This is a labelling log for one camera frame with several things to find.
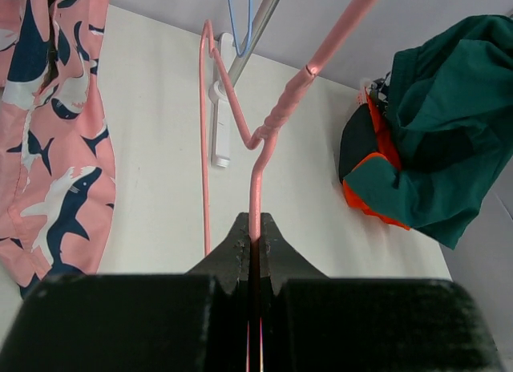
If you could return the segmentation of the orange shorts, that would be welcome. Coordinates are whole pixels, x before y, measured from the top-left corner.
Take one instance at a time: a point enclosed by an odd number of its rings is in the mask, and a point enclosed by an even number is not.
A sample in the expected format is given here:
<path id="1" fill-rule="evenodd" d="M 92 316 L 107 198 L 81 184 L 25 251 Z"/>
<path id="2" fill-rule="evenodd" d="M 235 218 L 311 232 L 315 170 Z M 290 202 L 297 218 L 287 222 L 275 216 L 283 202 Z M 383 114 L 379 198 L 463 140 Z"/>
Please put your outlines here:
<path id="1" fill-rule="evenodd" d="M 394 168 L 401 169 L 402 164 L 398 154 L 398 150 L 394 146 L 394 143 L 391 139 L 390 128 L 388 127 L 386 120 L 380 114 L 379 110 L 374 106 L 374 104 L 368 104 L 374 124 L 374 130 L 376 132 L 378 140 L 378 152 L 369 154 L 363 161 L 360 162 L 360 164 L 356 168 L 358 168 L 361 164 L 365 163 L 370 158 L 382 158 L 388 163 L 392 164 Z M 357 193 L 347 184 L 345 178 L 341 182 L 341 187 L 345 200 L 351 208 L 360 209 L 366 215 L 375 216 L 386 224 L 395 225 L 400 228 L 404 228 L 405 230 L 410 229 L 410 227 L 408 227 L 407 225 L 397 220 L 394 220 L 388 216 L 379 214 L 375 212 L 373 209 L 371 209 L 363 201 L 363 199 L 360 196 L 358 196 Z"/>

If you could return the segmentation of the teal shorts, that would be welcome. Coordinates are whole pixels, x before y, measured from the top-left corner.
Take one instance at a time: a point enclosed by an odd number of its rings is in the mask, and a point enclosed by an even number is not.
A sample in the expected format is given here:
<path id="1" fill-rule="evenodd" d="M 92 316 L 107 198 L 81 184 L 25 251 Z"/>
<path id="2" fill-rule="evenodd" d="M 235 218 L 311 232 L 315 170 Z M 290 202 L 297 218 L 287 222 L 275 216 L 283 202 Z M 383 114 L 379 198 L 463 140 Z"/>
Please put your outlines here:
<path id="1" fill-rule="evenodd" d="M 345 177 L 375 212 L 455 248 L 512 156 L 512 21 L 464 18 L 399 51 L 384 119 L 402 168 L 370 158 Z"/>

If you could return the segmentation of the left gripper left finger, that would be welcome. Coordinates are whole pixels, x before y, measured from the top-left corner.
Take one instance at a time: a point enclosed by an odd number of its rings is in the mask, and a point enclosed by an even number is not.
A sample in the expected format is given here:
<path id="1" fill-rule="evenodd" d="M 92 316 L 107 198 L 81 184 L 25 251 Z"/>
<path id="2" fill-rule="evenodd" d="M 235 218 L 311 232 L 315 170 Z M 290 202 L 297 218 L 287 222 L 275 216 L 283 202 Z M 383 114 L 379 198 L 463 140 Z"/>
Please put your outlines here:
<path id="1" fill-rule="evenodd" d="M 248 216 L 183 274 L 63 274 L 36 285 L 1 348 L 4 371 L 244 371 Z"/>

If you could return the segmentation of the blue patterned shorts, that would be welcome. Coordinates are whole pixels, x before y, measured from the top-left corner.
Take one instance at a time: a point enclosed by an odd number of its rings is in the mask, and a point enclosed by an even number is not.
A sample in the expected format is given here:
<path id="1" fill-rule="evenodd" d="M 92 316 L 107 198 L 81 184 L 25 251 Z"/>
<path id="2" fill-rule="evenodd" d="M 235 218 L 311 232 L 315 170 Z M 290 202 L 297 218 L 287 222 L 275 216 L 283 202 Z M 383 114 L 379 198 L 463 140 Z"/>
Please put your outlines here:
<path id="1" fill-rule="evenodd" d="M 389 107 L 390 80 L 391 72 L 389 71 L 383 77 L 372 81 L 368 89 L 371 102 L 383 116 L 386 115 Z"/>

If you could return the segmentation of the black shorts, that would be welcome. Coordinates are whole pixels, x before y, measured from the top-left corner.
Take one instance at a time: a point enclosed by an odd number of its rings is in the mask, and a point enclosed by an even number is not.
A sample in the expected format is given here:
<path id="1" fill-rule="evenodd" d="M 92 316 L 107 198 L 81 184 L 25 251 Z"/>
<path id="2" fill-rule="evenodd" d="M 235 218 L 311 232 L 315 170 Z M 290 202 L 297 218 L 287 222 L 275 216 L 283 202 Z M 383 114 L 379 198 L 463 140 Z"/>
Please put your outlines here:
<path id="1" fill-rule="evenodd" d="M 369 154 L 378 152 L 369 104 L 360 105 L 350 116 L 341 134 L 338 177 L 340 182 Z"/>

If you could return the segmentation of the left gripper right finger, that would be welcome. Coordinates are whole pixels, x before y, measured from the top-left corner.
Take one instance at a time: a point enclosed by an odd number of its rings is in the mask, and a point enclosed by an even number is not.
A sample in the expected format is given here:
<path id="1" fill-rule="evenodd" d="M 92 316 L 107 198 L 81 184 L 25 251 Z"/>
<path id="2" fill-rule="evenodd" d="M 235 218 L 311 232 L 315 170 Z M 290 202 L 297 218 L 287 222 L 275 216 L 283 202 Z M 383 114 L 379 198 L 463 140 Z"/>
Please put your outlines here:
<path id="1" fill-rule="evenodd" d="M 330 278 L 261 217 L 267 371 L 498 371 L 470 294 L 430 278 Z"/>

